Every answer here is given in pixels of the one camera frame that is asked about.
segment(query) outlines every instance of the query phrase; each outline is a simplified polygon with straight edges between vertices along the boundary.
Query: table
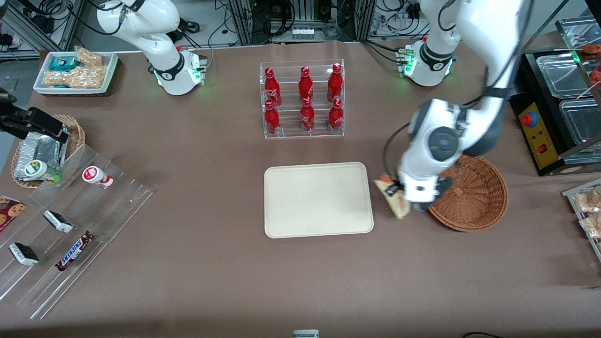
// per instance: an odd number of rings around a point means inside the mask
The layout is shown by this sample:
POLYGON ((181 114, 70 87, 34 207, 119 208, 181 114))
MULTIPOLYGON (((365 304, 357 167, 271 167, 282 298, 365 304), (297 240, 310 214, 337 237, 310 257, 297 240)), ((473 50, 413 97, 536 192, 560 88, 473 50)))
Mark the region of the table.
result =
MULTIPOLYGON (((359 43, 220 49, 206 85, 175 97, 142 54, 120 54, 111 97, 34 94, 31 106, 77 118, 92 148, 155 193, 44 320, 0 303, 0 329, 15 330, 0 336, 597 337, 599 265, 561 196, 596 177, 537 177, 510 111, 485 156, 509 188, 496 227, 459 233, 416 211, 398 221, 370 185, 371 233, 264 234, 267 168, 360 161, 377 178, 385 140, 419 104, 478 95, 482 62, 464 45, 457 57, 441 85, 422 88, 359 43), (344 138, 265 140, 259 63, 328 58, 347 67, 344 138)), ((391 165, 407 145, 393 144, 391 165)), ((3 194, 29 193, 8 168, 0 182, 3 194)))

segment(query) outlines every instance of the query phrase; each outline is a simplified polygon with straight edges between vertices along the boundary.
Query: wicker basket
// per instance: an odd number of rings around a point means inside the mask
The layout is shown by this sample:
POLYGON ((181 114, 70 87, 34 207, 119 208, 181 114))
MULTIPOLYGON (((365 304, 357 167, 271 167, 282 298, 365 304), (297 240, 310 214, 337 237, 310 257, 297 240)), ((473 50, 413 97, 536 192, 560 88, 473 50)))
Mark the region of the wicker basket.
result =
POLYGON ((430 206, 442 224, 463 232, 486 230, 507 210, 507 185, 487 160, 462 155, 441 177, 451 177, 452 187, 430 206))
MULTIPOLYGON (((66 158, 68 158, 69 156, 71 156, 71 154, 73 154, 75 152, 75 150, 77 150, 77 148, 79 148, 79 146, 81 146, 82 144, 85 143, 85 132, 81 128, 79 123, 77 123, 77 120, 75 120, 73 117, 70 117, 67 115, 54 115, 54 117, 57 120, 59 120, 60 122, 63 122, 71 130, 71 135, 69 136, 69 141, 67 143, 66 158)), ((43 181, 36 180, 36 181, 29 181, 29 182, 21 182, 14 178, 14 169, 17 166, 17 159, 19 158, 20 147, 21 147, 21 145, 19 143, 19 145, 17 146, 17 150, 14 153, 13 160, 11 161, 11 164, 10 164, 10 173, 13 176, 13 180, 18 185, 20 185, 24 188, 28 188, 28 189, 36 189, 37 187, 39 187, 41 185, 41 183, 43 181)))

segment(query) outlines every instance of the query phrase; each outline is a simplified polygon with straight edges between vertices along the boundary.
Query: aluminum foil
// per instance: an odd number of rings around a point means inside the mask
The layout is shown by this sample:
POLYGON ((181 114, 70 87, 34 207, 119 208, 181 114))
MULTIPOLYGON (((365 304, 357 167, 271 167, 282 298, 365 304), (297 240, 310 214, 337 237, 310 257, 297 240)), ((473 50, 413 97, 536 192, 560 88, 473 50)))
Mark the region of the aluminum foil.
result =
POLYGON ((50 136, 30 132, 19 148, 19 158, 14 168, 14 178, 23 182, 36 180, 25 174, 25 166, 35 159, 45 162, 49 167, 59 167, 65 157, 66 145, 62 145, 50 136))

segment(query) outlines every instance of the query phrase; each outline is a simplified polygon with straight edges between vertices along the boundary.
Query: acrylic bottle rack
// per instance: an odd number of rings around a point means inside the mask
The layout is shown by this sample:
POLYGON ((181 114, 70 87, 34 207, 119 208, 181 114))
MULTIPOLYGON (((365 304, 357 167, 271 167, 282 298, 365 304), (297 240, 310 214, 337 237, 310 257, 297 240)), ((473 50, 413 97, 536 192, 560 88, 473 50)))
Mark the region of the acrylic bottle rack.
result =
POLYGON ((123 172, 92 148, 82 145, 59 168, 63 179, 57 185, 43 183, 23 202, 27 209, 0 233, 0 299, 18 301, 31 318, 43 318, 75 280, 107 247, 152 191, 123 172), (115 182, 109 189, 86 183, 81 174, 89 165, 101 168, 115 182), (46 210, 63 215, 74 228, 63 233, 42 216, 46 210), (96 236, 65 270, 54 264, 89 230, 96 236), (29 245, 40 262, 21 265, 8 246, 29 245))
POLYGON ((340 63, 342 65, 342 77, 344 79, 340 99, 342 100, 342 109, 346 114, 344 106, 344 86, 346 79, 344 77, 344 60, 314 60, 314 61, 282 61, 282 62, 262 62, 259 69, 259 88, 261 93, 261 110, 263 112, 263 133, 265 138, 303 138, 303 137, 342 137, 344 136, 345 124, 336 133, 328 129, 328 117, 332 104, 328 102, 328 79, 332 73, 332 65, 340 63), (311 132, 305 132, 301 129, 301 103, 299 99, 298 83, 301 79, 301 67, 307 66, 311 72, 313 80, 313 109, 315 110, 315 128, 311 132), (282 132, 278 135, 272 135, 267 131, 265 123, 265 101, 267 93, 265 92, 265 69, 272 68, 275 78, 279 82, 282 95, 282 105, 277 108, 279 113, 279 122, 282 132))

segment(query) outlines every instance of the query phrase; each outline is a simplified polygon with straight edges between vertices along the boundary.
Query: emergency stop button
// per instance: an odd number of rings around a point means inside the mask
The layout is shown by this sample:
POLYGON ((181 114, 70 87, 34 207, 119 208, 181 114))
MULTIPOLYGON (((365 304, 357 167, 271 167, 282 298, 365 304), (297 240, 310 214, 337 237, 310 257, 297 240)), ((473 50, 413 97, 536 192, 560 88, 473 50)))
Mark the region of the emergency stop button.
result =
POLYGON ((532 127, 536 126, 537 123, 538 123, 538 115, 534 111, 531 111, 531 112, 525 114, 524 116, 522 116, 522 125, 524 125, 528 128, 532 128, 532 127))

